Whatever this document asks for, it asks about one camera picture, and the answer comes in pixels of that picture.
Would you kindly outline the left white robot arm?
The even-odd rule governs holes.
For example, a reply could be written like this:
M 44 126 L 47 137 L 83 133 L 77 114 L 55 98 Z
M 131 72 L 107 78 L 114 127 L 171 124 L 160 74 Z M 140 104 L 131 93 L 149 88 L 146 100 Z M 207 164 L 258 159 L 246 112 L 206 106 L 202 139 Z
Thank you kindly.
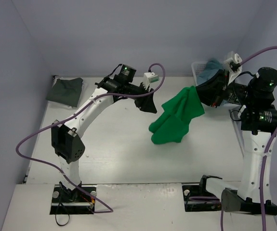
M 123 64 L 120 72 L 110 74 L 97 83 L 91 97 L 76 111 L 74 119 L 51 129 L 52 147 L 59 157 L 61 169 L 69 180 L 59 184 L 63 188 L 63 197 L 70 202 L 80 197 L 79 159 L 85 152 L 82 137 L 88 126 L 109 106 L 124 95 L 134 95 L 135 106 L 143 112 L 157 113 L 153 102 L 151 83 L 159 80 L 158 75 L 148 71 L 144 73 L 139 86 L 132 84 L 136 70 Z

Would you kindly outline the green t shirt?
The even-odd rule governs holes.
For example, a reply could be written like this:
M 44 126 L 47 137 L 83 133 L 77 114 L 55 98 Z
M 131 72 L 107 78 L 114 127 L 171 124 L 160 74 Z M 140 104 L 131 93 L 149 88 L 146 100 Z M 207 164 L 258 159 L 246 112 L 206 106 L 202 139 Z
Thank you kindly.
M 162 105 L 163 113 L 150 124 L 151 141 L 156 144 L 180 143 L 189 132 L 192 119 L 205 114 L 196 87 L 185 87 Z

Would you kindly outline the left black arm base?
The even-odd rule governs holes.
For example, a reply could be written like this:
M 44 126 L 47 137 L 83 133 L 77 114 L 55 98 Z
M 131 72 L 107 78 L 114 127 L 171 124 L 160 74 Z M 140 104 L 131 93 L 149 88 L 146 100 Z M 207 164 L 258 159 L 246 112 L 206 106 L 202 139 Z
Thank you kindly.
M 95 213 L 94 208 L 95 200 L 81 191 L 68 190 L 61 184 L 54 186 L 50 215 L 54 216 L 57 226 L 66 226 L 72 215 L 92 215 Z

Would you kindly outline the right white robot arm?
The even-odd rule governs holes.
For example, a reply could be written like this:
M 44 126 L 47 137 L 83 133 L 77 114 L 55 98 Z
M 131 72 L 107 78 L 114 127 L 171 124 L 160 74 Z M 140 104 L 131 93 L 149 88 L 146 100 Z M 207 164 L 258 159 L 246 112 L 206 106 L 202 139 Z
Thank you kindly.
M 243 173 L 238 188 L 220 177 L 204 175 L 197 186 L 202 198 L 220 198 L 225 212 L 249 215 L 277 215 L 269 189 L 270 164 L 276 138 L 277 110 L 273 91 L 277 86 L 277 70 L 261 67 L 248 85 L 230 80 L 229 71 L 219 70 L 211 79 L 196 87 L 200 101 L 218 107 L 222 101 L 240 106 L 243 148 Z

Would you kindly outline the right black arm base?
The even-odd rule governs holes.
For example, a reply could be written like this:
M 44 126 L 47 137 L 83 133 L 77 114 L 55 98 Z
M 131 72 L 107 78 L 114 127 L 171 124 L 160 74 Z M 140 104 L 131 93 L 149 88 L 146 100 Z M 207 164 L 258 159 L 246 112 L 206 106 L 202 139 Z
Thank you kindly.
M 209 178 L 222 179 L 216 176 L 203 175 L 199 183 L 182 184 L 185 212 L 221 211 L 220 199 L 206 190 L 206 182 Z

